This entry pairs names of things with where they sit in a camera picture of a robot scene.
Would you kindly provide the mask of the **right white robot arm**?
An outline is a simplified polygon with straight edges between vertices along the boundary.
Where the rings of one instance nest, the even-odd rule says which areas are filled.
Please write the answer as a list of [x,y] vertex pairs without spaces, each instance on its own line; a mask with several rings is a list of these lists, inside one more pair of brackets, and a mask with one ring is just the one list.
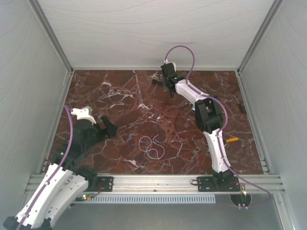
[[201,92],[189,80],[176,72],[174,62],[165,61],[161,66],[163,85],[187,99],[195,107],[195,123],[204,134],[212,159],[213,175],[198,177],[199,192],[239,192],[240,185],[226,155],[222,129],[228,118],[223,117],[225,108],[212,96]]

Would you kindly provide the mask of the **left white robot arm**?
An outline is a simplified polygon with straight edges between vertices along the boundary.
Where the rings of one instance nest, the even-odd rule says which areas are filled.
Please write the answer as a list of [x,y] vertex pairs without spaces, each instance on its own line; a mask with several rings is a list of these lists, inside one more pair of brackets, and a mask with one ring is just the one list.
[[97,172],[80,163],[97,143],[114,138],[118,127],[102,116],[104,128],[82,118],[70,122],[70,136],[57,149],[44,179],[22,210],[3,223],[6,230],[51,230],[82,192],[98,187]]

